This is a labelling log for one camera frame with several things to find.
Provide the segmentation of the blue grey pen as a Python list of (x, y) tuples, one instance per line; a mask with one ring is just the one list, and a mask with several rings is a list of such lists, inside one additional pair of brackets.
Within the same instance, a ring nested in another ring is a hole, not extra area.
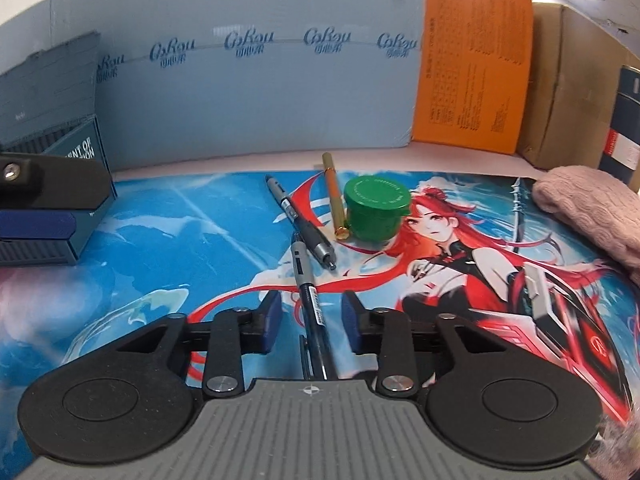
[(313, 380), (337, 380), (329, 332), (320, 306), (314, 272), (303, 237), (294, 232), (291, 240), (294, 278), (298, 288), (306, 332), (305, 348), (310, 366), (307, 376)]

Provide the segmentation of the black grey pen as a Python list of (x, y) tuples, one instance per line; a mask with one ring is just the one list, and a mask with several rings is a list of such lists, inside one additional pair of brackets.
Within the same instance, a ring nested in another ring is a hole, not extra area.
[(274, 200), (278, 203), (285, 217), (290, 220), (297, 233), (304, 241), (307, 249), (325, 269), (336, 270), (336, 255), (334, 248), (319, 228), (314, 226), (294, 204), (292, 197), (282, 188), (280, 182), (273, 176), (265, 176), (266, 185)]

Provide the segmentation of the blue storage box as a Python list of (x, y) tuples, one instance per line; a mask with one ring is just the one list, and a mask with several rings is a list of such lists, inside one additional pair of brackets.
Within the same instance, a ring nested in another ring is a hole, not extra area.
[(1, 76), (2, 266), (74, 264), (116, 200), (96, 118), (98, 32)]

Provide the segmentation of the anime printed desk mat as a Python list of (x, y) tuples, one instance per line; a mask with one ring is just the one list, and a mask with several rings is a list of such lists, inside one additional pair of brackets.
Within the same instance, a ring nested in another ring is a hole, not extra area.
[[(338, 374), (371, 376), (350, 350), (341, 296), (428, 322), (464, 316), (588, 380), (623, 424), (639, 403), (639, 292), (626, 272), (540, 210), (516, 177), (400, 172), (410, 195), (399, 231), (381, 243), (335, 242), (336, 267), (314, 268)], [(297, 378), (304, 319), (292, 223), (262, 174), (119, 183), (106, 217), (72, 266), (1, 272), (1, 449), (32, 456), (17, 423), (25, 389), (168, 314), (191, 322), (282, 295), (282, 324), (244, 377)]]

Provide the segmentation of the light blue foam board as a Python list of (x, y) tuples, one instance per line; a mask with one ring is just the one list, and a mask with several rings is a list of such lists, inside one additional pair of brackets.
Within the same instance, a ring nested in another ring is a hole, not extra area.
[(250, 153), (401, 148), (424, 0), (44, 0), (1, 27), (4, 70), (98, 32), (114, 169)]

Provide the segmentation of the pink knitted cloth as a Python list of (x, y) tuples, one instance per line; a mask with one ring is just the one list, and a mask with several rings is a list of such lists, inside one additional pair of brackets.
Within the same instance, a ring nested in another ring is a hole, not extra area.
[(624, 182), (586, 166), (558, 167), (534, 183), (533, 200), (639, 281), (639, 195)]

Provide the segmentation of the gold pen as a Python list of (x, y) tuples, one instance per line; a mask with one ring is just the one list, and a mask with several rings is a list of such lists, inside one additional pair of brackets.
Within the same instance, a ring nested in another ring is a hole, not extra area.
[(324, 170), (324, 180), (328, 189), (330, 209), (332, 214), (332, 222), (334, 234), (338, 240), (347, 240), (350, 232), (346, 226), (346, 217), (342, 201), (342, 192), (337, 181), (337, 173), (335, 171), (332, 154), (324, 152), (322, 154), (322, 164)]

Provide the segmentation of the navy striped box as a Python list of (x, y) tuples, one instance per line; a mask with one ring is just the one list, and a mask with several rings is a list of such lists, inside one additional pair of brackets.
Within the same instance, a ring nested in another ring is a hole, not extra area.
[(623, 65), (599, 169), (626, 185), (639, 166), (639, 118), (639, 70)]

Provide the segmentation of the orange board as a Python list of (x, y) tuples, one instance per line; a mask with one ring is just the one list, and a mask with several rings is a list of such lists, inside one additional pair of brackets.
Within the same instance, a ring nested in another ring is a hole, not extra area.
[(425, 0), (413, 140), (514, 154), (533, 28), (532, 0)]

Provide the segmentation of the brown cardboard box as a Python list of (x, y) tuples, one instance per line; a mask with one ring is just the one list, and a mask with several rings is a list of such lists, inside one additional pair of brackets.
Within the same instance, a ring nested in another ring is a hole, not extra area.
[(535, 3), (518, 154), (538, 169), (600, 162), (620, 69), (639, 58), (569, 6)]

